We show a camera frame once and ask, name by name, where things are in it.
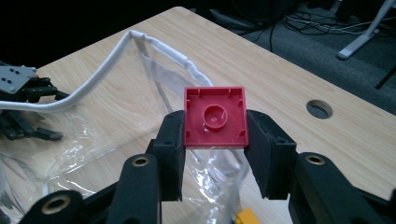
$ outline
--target yellow object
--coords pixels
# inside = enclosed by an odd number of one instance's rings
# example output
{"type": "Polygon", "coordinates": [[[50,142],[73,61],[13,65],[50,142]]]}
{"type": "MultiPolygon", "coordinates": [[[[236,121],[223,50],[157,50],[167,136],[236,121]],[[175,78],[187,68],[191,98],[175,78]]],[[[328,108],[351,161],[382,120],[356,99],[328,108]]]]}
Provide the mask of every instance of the yellow object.
{"type": "Polygon", "coordinates": [[[260,224],[253,211],[247,208],[240,212],[235,219],[235,224],[260,224]]]}

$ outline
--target circular stud on red block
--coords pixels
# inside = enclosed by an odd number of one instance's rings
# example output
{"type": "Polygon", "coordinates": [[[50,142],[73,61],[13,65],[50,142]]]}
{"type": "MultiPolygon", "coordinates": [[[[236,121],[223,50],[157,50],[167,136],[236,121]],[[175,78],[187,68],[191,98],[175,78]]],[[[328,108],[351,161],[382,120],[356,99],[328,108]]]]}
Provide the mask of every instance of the circular stud on red block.
{"type": "Polygon", "coordinates": [[[185,147],[248,146],[243,87],[189,87],[184,97],[185,147]]]}

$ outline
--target plastic bag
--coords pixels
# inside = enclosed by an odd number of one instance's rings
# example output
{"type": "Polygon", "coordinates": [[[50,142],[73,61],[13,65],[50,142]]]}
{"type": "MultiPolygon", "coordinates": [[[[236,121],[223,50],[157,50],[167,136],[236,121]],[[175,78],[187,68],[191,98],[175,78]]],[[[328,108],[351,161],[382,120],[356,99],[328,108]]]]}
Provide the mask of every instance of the plastic bag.
{"type": "MultiPolygon", "coordinates": [[[[116,182],[123,162],[145,152],[163,117],[183,108],[184,88],[212,85],[186,56],[137,31],[127,32],[94,74],[76,78],[84,77],[73,84],[80,86],[52,79],[73,92],[60,102],[0,102],[1,109],[26,111],[35,125],[64,133],[59,142],[1,139],[0,208],[11,223],[53,191],[75,189],[88,197],[116,182]]],[[[229,223],[247,171],[242,150],[189,150],[183,203],[164,203],[163,221],[188,223],[194,216],[193,223],[229,223]],[[175,209],[178,216],[166,214],[175,209]]]]}

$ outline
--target red plastic cube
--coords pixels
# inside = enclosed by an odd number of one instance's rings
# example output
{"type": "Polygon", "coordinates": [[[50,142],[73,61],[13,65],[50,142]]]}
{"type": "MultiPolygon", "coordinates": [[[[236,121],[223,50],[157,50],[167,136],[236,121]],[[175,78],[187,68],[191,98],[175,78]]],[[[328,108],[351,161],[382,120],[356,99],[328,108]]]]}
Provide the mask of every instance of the red plastic cube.
{"type": "Polygon", "coordinates": [[[185,147],[246,147],[243,87],[188,87],[184,95],[185,147]]]}

